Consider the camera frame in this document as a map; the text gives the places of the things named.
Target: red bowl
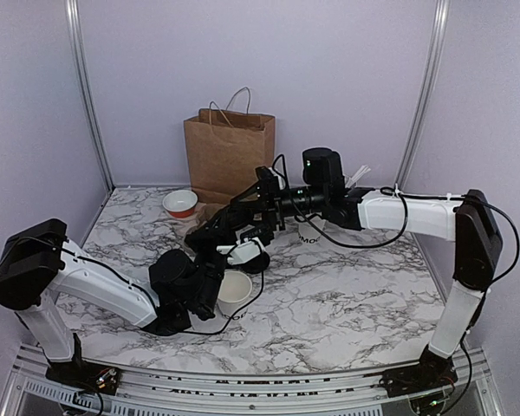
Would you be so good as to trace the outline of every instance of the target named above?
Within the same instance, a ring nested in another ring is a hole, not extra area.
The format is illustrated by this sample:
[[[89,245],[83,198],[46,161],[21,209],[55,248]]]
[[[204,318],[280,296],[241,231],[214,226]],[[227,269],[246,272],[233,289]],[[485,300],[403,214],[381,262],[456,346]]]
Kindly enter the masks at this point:
[[[190,217],[194,213],[197,202],[196,193],[182,189],[168,193],[164,197],[162,205],[172,217],[181,219]]]

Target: cup rim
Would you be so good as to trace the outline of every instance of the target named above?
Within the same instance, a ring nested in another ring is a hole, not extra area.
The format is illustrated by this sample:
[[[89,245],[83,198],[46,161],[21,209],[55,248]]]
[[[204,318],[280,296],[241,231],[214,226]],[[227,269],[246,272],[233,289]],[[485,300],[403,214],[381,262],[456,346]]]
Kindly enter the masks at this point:
[[[228,303],[228,304],[232,304],[232,303],[241,303],[242,301],[244,301],[245,299],[247,299],[249,296],[250,296],[250,293],[252,293],[252,280],[250,279],[250,277],[248,277],[246,274],[244,274],[242,271],[239,271],[239,270],[227,270],[225,273],[224,273],[224,279],[225,279],[225,275],[229,274],[229,273],[234,273],[236,275],[241,275],[241,276],[244,276],[246,277],[247,281],[249,282],[249,290],[246,294],[246,296],[243,296],[241,299],[238,299],[236,301],[225,301],[224,299],[222,299],[221,297],[221,286],[220,286],[220,292],[218,293],[218,300],[220,302],[223,302],[223,303]]]

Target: paper bag handle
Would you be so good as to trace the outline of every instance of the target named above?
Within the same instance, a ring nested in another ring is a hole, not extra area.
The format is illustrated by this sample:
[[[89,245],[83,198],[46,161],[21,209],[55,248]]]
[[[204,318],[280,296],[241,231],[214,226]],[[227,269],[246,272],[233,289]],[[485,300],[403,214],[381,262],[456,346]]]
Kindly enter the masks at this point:
[[[229,103],[227,103],[227,106],[225,107],[225,110],[229,110],[229,107],[231,106],[231,104],[233,104],[233,101],[237,98],[237,96],[239,94],[241,94],[243,91],[246,91],[247,93],[249,93],[249,101],[247,102],[246,104],[246,113],[248,115],[249,113],[249,108],[250,108],[250,100],[252,98],[252,94],[250,93],[250,88],[248,87],[242,87],[241,89],[239,89],[232,97],[231,99],[229,100]]]
[[[229,124],[229,126],[230,126],[231,128],[235,128],[235,127],[230,123],[230,121],[228,120],[228,118],[227,118],[227,116],[225,115],[225,113],[221,110],[221,108],[219,107],[218,104],[216,104],[215,101],[210,101],[210,105],[208,106],[208,109],[210,110],[210,111],[208,112],[208,115],[210,116],[210,127],[211,127],[211,106],[212,106],[212,105],[216,106],[216,108],[218,109],[218,111],[219,111],[219,112],[224,116],[225,121],[227,121],[227,124]]]

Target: paper cup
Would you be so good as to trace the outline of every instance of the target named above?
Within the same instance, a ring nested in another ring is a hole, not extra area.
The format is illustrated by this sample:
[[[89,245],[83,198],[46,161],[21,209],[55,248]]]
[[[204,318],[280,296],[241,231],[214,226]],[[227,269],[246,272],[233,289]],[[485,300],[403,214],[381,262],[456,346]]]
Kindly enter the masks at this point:
[[[249,301],[252,291],[252,281],[244,273],[236,270],[227,270],[219,288],[218,307],[225,319],[229,319],[235,311]],[[233,316],[237,321],[246,315],[247,308]]]
[[[326,224],[325,219],[314,217],[310,221],[314,223],[316,227],[323,231],[323,227]],[[320,241],[322,235],[312,227],[306,221],[298,224],[298,238],[305,244],[315,244]]]

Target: white cable tie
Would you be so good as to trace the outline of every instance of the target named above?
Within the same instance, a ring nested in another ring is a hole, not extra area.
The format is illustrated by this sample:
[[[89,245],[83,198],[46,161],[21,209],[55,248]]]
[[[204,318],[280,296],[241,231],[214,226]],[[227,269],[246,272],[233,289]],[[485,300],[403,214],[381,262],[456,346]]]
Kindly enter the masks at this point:
[[[400,193],[403,193],[403,191],[401,191],[399,189],[399,184],[395,184],[395,191],[394,192],[395,192],[395,195],[399,195]]]

